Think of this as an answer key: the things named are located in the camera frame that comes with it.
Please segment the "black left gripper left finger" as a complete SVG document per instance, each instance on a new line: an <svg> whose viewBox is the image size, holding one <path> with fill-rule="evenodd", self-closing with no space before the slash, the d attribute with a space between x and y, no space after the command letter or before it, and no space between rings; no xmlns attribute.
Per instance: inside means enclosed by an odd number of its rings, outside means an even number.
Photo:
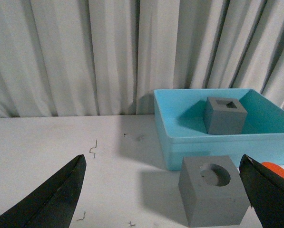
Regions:
<svg viewBox="0 0 284 228"><path fill-rule="evenodd" d="M0 228L68 228L80 197L85 171L85 156L76 156L0 215Z"/></svg>

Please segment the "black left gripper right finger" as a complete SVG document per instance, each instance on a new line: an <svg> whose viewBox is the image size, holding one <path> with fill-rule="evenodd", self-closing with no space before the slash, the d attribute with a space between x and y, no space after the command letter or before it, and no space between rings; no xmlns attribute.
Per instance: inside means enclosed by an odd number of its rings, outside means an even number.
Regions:
<svg viewBox="0 0 284 228"><path fill-rule="evenodd" d="M284 178L246 154L241 158L239 171L262 227L284 228Z"/></svg>

